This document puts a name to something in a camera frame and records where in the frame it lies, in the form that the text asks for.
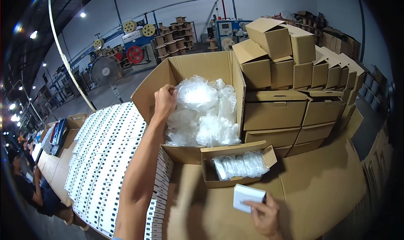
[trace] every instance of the worker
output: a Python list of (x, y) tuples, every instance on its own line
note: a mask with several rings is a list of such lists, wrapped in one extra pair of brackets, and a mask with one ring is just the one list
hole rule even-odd
[[(149, 127), (126, 170), (119, 195), (119, 210), (113, 240), (144, 239), (146, 213), (152, 198), (155, 169), (164, 127), (177, 103), (178, 91), (165, 85), (154, 93), (155, 107)], [(279, 207), (268, 195), (266, 204), (245, 201), (251, 207), (256, 230), (270, 240), (281, 240)]]
[(76, 224), (82, 230), (87, 230), (88, 225), (77, 217), (70, 207), (66, 207), (53, 192), (46, 179), (40, 184), (41, 172), (35, 167), (34, 183), (21, 173), (21, 160), (14, 150), (8, 152), (8, 160), (12, 167), (15, 185), (29, 205), (33, 206), (38, 213), (49, 217), (55, 215), (65, 221), (67, 225)]

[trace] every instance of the plastic bubble wrap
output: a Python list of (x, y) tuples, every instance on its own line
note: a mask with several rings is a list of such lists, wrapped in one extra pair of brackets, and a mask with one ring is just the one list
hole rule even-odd
[(236, 123), (236, 95), (222, 79), (208, 82), (194, 75), (178, 86), (177, 106), (167, 121), (166, 144), (225, 146), (241, 142)]
[(232, 177), (259, 177), (270, 170), (264, 164), (261, 151), (245, 152), (243, 155), (219, 156), (212, 159), (219, 180), (230, 180)]

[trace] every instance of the ceiling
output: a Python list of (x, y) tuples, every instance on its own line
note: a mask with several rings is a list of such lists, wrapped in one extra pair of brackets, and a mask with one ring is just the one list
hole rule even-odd
[[(56, 30), (59, 35), (68, 22), (91, 0), (52, 0), (52, 14)], [(7, 11), (12, 11), (15, 7), (14, 3), (8, 1), (9, 7)], [(4, 33), (2, 29), (2, 37), (10, 35), (11, 39), (5, 53), (2, 46), (2, 73), (1, 80), (8, 93), (9, 100), (13, 101), (23, 96), (22, 91), (12, 90), (12, 86), (21, 78), (23, 79), (24, 88), (29, 94), (33, 82), (38, 73), (39, 67), (50, 47), (54, 42), (51, 24), (49, 21), (48, 0), (28, 0), (19, 18), (14, 20), (12, 27), (7, 28)], [(19, 24), (22, 30), (19, 33), (13, 33), (15, 24)], [(35, 39), (30, 39), (31, 33), (38, 31)]]

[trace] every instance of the standing fan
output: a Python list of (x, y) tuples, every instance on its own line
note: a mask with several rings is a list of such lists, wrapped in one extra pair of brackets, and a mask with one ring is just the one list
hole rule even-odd
[(124, 101), (122, 101), (115, 86), (118, 82), (121, 69), (121, 65), (115, 56), (104, 54), (92, 63), (90, 78), (98, 86), (110, 86), (114, 94), (119, 98), (119, 101), (123, 103)]

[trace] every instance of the plastic bag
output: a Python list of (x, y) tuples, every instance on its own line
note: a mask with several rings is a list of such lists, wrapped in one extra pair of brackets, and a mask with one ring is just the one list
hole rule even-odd
[(242, 156), (219, 156), (212, 159), (219, 180), (232, 177), (259, 177), (270, 170), (264, 164), (264, 156), (260, 151), (245, 152)]

